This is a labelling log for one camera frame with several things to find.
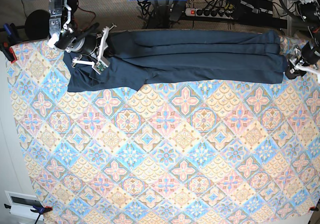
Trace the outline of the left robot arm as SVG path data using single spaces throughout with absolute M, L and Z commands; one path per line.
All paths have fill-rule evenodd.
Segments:
M 288 79 L 312 73 L 320 77 L 317 62 L 320 60 L 320 0 L 279 0 L 280 6 L 291 19 L 308 28 L 311 41 L 302 48 L 294 47 L 285 72 Z

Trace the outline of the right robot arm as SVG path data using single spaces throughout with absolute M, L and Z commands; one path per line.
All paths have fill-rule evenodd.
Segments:
M 110 65 L 106 58 L 109 48 L 107 38 L 116 25 L 106 26 L 101 32 L 97 32 L 98 22 L 85 29 L 78 29 L 74 16 L 79 7 L 78 0 L 49 1 L 48 46 L 68 53 L 77 53 L 78 55 L 72 59 L 73 66 L 88 65 L 97 73 L 102 73 Z

